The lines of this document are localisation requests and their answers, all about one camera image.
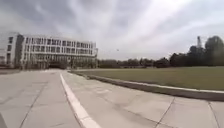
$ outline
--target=cloud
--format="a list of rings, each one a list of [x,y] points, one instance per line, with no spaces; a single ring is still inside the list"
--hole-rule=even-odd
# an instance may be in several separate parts
[[[0,0],[0,31],[97,43],[100,58],[160,58],[224,34],[222,0]]]

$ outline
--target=grass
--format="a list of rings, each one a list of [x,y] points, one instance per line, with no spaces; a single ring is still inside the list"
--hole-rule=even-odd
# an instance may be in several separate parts
[[[105,69],[75,72],[165,86],[224,91],[224,67]]]

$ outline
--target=sidewalk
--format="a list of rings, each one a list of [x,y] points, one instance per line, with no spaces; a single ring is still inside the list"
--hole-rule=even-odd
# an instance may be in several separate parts
[[[59,72],[0,76],[0,113],[7,128],[80,128]]]
[[[148,93],[63,73],[102,128],[224,128],[224,103]]]

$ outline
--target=paved plaza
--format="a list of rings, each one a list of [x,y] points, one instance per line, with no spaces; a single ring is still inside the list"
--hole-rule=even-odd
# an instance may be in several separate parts
[[[73,111],[60,76],[101,128],[224,128],[223,102],[123,88],[63,70],[0,75],[0,128],[81,128],[82,112]]]

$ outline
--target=distant building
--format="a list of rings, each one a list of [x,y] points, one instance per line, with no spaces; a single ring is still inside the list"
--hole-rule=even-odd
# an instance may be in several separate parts
[[[10,33],[0,35],[0,44],[0,65],[10,68],[94,68],[97,63],[92,42]]]

